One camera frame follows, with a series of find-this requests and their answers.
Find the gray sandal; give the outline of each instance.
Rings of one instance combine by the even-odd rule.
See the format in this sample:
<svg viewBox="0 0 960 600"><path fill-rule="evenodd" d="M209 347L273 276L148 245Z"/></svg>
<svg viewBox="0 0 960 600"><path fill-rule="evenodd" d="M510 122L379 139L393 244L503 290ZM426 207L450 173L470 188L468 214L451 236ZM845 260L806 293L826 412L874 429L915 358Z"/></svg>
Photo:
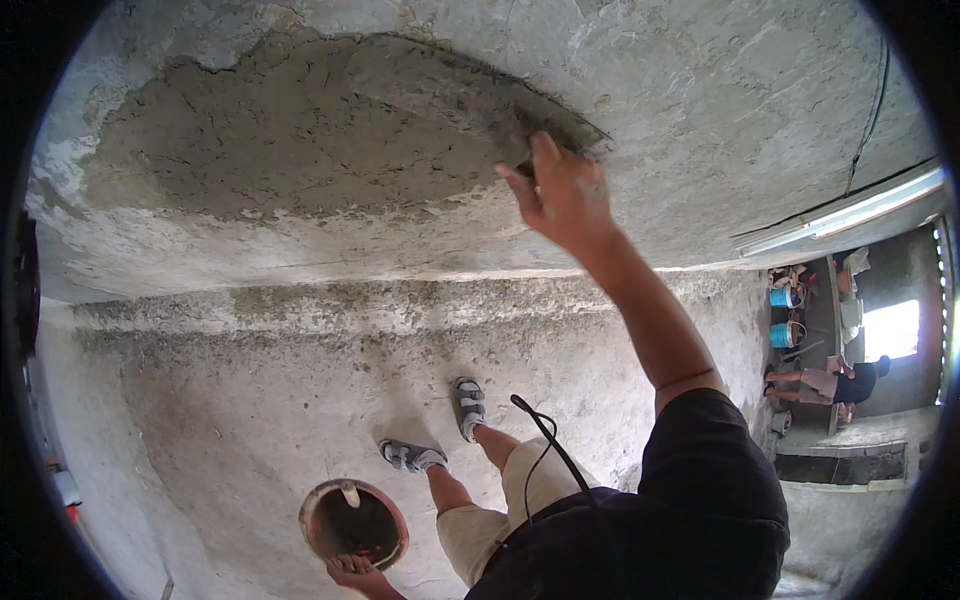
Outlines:
<svg viewBox="0 0 960 600"><path fill-rule="evenodd" d="M460 386L465 383L472 383L477 387L476 390L464 390ZM484 394L480 390L480 384L469 377L460 377L453 383L453 414L457 417L457 424L460 426L460 435L464 436L471 444L476 444L467 434L464 427L464 421L469 415L478 415L479 420L474 418L472 422L485 422L487 408L484 406Z"/></svg>
<svg viewBox="0 0 960 600"><path fill-rule="evenodd" d="M440 457L440 459L443 460L430 460L429 465L426 465L426 467L422 468L420 466L420 460L418 459L424 452L434 452L438 457ZM381 442L380 456L382 456L388 463L393 465L395 469L407 469L411 473L417 473L421 470L426 470L426 468L433 465L446 466L446 455L440 450L428 448L423 445L408 444L407 442L401 442L400 440L384 440Z"/></svg>

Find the gray shorts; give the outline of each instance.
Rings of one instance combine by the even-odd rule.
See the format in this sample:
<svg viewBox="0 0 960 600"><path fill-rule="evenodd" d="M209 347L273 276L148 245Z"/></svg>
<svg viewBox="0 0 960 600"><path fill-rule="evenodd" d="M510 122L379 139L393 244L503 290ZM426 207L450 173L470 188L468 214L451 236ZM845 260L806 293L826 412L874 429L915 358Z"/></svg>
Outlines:
<svg viewBox="0 0 960 600"><path fill-rule="evenodd" d="M800 402L807 404L832 404L837 393L837 375L820 369L804 369L800 381L813 388L800 390Z"/></svg>

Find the hand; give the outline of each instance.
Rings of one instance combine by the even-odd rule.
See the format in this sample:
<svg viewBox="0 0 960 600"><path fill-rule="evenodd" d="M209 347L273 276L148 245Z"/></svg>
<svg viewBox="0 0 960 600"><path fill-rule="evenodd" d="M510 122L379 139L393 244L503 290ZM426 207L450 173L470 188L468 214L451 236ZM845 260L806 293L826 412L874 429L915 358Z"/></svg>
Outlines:
<svg viewBox="0 0 960 600"><path fill-rule="evenodd" d="M536 181L503 163L496 173L514 191L527 225L579 258L617 231L603 170L558 147L547 132L535 133L531 146Z"/></svg>
<svg viewBox="0 0 960 600"><path fill-rule="evenodd" d="M392 589L380 569L368 559L349 554L341 554L332 559L324 559L326 572L338 586L356 589L360 593L373 597L384 588Z"/></svg>

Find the person in black shirt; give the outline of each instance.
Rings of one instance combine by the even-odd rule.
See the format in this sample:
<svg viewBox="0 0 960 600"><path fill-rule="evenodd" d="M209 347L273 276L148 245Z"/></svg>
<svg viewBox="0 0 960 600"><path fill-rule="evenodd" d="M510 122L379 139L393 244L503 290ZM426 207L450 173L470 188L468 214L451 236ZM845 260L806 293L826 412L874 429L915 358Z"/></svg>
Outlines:
<svg viewBox="0 0 960 600"><path fill-rule="evenodd" d="M546 440L521 443L489 427L468 378L453 386L457 422L500 470L506 515L474 504L437 449L385 440L381 454L426 473L441 546L468 600L770 597L790 543L773 466L693 323L613 223L602 170L544 132L531 141L534 179L503 164L497 173L527 224L611 297L656 388L636 493L601 487L578 466L582 492ZM327 572L371 600L403 598L365 558L329 557Z"/></svg>
<svg viewBox="0 0 960 600"><path fill-rule="evenodd" d="M771 372L767 375L765 394L781 400L807 404L839 404L841 419L850 422L853 418L853 406L870 397L874 392L876 379L889 371L890 357L884 354L875 363L857 363L852 367L841 360L834 372L820 369ZM780 392L774 387L777 381L800 381L812 390Z"/></svg>

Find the black shirt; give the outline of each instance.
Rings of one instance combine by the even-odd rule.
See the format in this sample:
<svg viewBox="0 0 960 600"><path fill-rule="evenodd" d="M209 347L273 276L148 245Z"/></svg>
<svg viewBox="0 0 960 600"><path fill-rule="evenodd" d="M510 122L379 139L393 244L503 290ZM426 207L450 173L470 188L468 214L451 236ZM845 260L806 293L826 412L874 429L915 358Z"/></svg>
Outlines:
<svg viewBox="0 0 960 600"><path fill-rule="evenodd" d="M848 379L846 375L837 375L837 391L833 395L833 403L840 402L858 404L874 392L876 385L876 367L874 363L857 363L853 365L853 372L856 373L853 379Z"/></svg>
<svg viewBox="0 0 960 600"><path fill-rule="evenodd" d="M790 545L773 465L713 390L666 405L637 493L594 488L543 509L493 554L467 600L768 598Z"/></svg>

